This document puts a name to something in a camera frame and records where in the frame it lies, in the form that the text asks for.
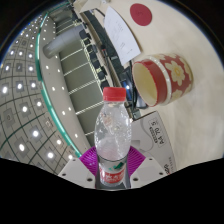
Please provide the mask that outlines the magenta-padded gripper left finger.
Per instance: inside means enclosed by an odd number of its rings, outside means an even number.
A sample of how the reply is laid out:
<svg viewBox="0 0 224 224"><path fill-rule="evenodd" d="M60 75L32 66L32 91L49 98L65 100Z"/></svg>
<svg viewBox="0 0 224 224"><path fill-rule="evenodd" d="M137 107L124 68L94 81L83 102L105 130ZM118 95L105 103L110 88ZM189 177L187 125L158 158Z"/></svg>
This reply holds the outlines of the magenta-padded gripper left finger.
<svg viewBox="0 0 224 224"><path fill-rule="evenodd" d="M58 174L76 185L94 188L98 174L98 158L94 147L87 150L81 157L71 159Z"/></svg>

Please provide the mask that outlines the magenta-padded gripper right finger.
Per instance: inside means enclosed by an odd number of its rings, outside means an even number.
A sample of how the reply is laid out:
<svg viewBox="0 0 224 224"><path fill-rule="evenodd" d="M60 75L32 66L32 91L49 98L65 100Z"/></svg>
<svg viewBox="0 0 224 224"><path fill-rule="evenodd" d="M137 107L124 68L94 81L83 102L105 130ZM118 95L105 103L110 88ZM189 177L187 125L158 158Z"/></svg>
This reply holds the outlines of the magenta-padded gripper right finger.
<svg viewBox="0 0 224 224"><path fill-rule="evenodd" d="M137 149L131 147L127 157L127 173L129 186L140 188L158 178L157 163L151 157L145 157Z"/></svg>

